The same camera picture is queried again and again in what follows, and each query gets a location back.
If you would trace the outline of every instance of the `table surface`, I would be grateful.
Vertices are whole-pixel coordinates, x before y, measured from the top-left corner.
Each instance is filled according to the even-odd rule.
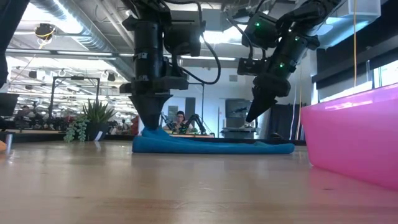
[[[0,223],[398,223],[398,192],[292,155],[132,154],[131,142],[14,144]]]

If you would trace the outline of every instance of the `plant pot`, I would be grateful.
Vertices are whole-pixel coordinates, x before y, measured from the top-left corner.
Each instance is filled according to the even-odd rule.
[[[86,139],[100,141],[105,138],[109,125],[107,123],[87,123]]]

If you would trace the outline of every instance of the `pink plastic tub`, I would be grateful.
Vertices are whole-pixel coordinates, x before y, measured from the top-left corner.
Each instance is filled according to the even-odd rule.
[[[310,162],[398,190],[398,84],[308,106]]]

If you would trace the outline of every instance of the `hanging plant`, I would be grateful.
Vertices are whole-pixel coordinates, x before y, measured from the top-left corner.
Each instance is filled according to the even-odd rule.
[[[69,124],[69,127],[67,128],[67,133],[63,137],[63,140],[65,142],[71,142],[75,139],[75,134],[78,133],[78,139],[81,142],[85,141],[88,122],[89,120],[85,115],[76,117],[76,120]]]

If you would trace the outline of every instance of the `blue towel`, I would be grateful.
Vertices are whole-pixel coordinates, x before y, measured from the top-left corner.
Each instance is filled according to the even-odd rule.
[[[255,144],[231,144],[218,142],[201,142],[175,138],[162,129],[144,129],[142,136],[136,136],[132,142],[136,153],[180,153],[180,154],[290,154],[294,152],[293,144],[268,145],[263,142]]]

